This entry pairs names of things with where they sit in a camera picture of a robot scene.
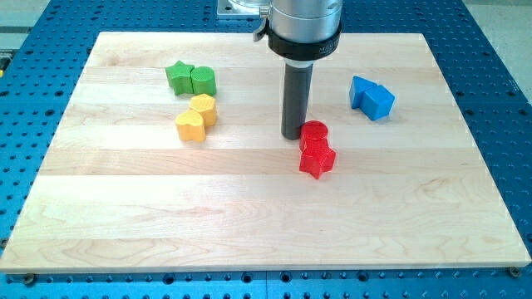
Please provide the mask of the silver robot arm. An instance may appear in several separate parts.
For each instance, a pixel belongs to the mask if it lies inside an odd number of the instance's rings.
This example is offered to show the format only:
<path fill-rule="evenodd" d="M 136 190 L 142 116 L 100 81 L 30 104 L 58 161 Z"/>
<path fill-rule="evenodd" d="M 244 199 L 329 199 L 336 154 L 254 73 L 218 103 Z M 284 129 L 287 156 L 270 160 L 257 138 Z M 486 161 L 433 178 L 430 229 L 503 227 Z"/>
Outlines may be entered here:
<path fill-rule="evenodd" d="M 270 0 L 259 9 L 255 42 L 268 47 L 290 66 L 304 68 L 332 54 L 342 31 L 342 0 Z"/>

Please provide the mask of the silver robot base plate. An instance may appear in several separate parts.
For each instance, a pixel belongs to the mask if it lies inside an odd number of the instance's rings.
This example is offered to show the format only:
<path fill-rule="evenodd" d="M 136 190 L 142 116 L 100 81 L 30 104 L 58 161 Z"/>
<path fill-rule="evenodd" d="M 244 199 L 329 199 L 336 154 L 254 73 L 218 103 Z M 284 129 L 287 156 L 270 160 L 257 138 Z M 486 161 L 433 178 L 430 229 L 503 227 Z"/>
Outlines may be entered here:
<path fill-rule="evenodd" d="M 259 9 L 269 4 L 269 0 L 217 0 L 219 18 L 256 17 Z"/>

